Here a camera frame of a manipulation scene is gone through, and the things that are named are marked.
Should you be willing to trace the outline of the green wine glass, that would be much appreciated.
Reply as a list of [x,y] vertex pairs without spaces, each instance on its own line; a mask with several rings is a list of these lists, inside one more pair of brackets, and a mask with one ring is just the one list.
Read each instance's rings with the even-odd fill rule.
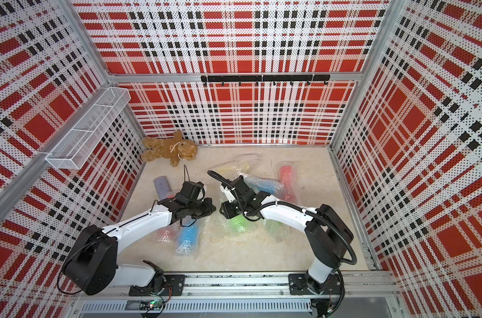
[[266,219],[264,227],[269,238],[274,243],[283,242],[290,235],[290,226],[278,221]]
[[239,239],[240,237],[252,234],[262,227],[262,221],[248,221],[244,216],[239,215],[233,219],[226,219],[220,214],[221,204],[226,201],[225,195],[214,188],[210,197],[216,207],[215,212],[210,216],[206,228],[209,234],[220,239]]

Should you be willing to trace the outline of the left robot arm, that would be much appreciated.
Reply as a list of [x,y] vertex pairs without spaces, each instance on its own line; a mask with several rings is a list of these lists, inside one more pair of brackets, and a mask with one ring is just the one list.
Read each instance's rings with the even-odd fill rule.
[[147,235],[190,217],[211,215],[216,209],[205,196],[205,185],[186,181],[174,197],[153,203],[151,209],[126,221],[83,229],[66,257],[59,277],[66,277],[80,292],[96,295],[113,286],[132,286],[146,292],[163,287],[163,271],[152,262],[119,264],[118,255]]

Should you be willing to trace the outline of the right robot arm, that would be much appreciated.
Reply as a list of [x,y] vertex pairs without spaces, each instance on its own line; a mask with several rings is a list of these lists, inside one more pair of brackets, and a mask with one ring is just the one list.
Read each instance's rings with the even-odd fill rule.
[[305,234],[314,254],[304,275],[307,290],[321,294],[335,276],[343,285],[340,266],[355,265],[358,259],[351,246],[352,231],[331,206],[301,207],[268,192],[255,192],[243,176],[229,180],[213,170],[207,174],[221,183],[221,190],[227,197],[220,207],[220,214],[226,219],[239,215],[251,222],[267,219]]

